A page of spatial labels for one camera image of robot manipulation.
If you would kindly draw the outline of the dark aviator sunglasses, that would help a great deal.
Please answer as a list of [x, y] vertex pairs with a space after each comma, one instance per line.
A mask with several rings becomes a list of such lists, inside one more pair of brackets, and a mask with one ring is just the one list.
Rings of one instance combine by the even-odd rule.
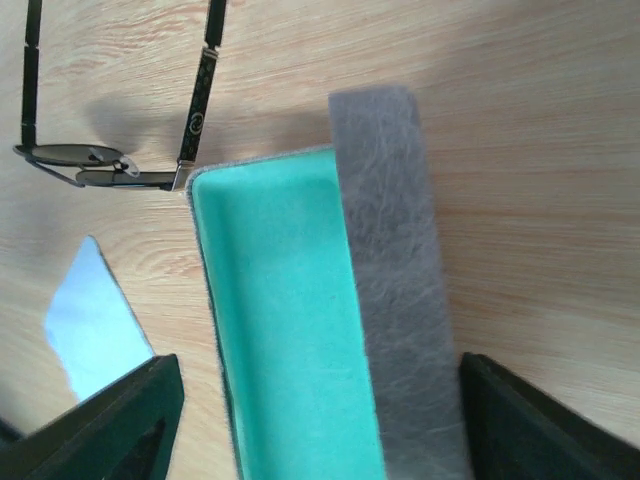
[[106, 99], [89, 105], [88, 117], [100, 137], [98, 143], [40, 143], [37, 140], [42, 3], [30, 1], [24, 39], [20, 141], [13, 147], [14, 152], [31, 166], [77, 188], [168, 192], [184, 189], [196, 164], [223, 38], [226, 9], [225, 1], [211, 1], [208, 6], [204, 45], [175, 166], [166, 171], [144, 171], [132, 160], [131, 154], [137, 149], [137, 140], [146, 129], [146, 122], [139, 114], [125, 117], [117, 110], [123, 103]]

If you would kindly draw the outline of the grey glasses case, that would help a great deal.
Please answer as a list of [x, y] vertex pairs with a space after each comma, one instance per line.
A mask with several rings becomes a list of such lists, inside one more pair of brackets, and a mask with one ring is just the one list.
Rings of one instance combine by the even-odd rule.
[[237, 474], [467, 479], [416, 98], [337, 92], [329, 119], [328, 147], [188, 183]]

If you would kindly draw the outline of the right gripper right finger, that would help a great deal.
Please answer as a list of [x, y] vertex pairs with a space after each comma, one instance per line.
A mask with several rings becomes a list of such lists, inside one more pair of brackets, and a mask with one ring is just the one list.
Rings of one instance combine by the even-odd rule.
[[485, 355], [459, 367], [477, 479], [637, 479], [639, 450]]

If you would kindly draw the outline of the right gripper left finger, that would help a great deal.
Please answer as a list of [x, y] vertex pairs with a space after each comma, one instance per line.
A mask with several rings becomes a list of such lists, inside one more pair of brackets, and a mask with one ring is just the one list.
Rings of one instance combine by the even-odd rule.
[[155, 356], [1, 449], [3, 479], [164, 479], [184, 403], [176, 355]]

